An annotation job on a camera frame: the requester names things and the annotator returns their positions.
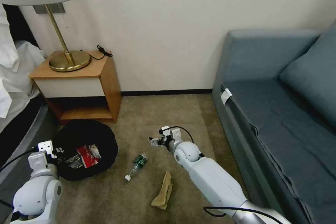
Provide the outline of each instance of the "brass lamp base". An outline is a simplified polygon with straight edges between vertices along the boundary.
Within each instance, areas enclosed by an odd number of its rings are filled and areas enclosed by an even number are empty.
[[[56,72],[70,72],[81,69],[91,62],[90,54],[84,51],[70,51],[73,63],[69,63],[65,52],[57,52],[49,61],[49,66]]]

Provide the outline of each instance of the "white wall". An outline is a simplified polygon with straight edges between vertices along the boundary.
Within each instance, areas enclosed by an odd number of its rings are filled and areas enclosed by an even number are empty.
[[[69,49],[112,50],[123,91],[212,88],[229,29],[317,28],[336,0],[72,0],[55,15]],[[22,7],[38,44],[61,49],[47,15]]]

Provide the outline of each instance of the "black trash bag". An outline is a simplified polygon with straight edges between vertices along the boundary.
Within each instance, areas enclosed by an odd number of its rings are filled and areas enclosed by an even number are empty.
[[[57,156],[54,164],[58,173],[66,180],[82,180],[110,168],[117,156],[118,145],[112,130],[103,123],[89,119],[72,120],[52,139],[53,153]],[[85,168],[72,168],[65,160],[77,154],[81,146],[95,145],[101,158],[98,163]]]

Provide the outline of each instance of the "bedside table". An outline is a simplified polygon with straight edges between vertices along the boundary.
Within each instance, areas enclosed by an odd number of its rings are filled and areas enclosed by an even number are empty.
[[[101,58],[99,51],[88,51]],[[73,119],[112,119],[117,122],[121,94],[114,60],[91,58],[86,67],[73,72],[55,72],[49,67],[50,55],[30,78],[62,124]]]

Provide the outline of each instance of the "plastic bottle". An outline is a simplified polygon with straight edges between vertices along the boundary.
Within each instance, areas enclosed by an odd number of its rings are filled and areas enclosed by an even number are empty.
[[[136,160],[134,161],[134,166],[133,166],[132,170],[130,171],[130,173],[125,176],[125,179],[127,181],[130,181],[131,178],[134,177],[134,175],[136,175],[142,169],[142,167],[145,165],[147,160],[148,160],[148,158],[145,154],[139,155],[136,158]]]

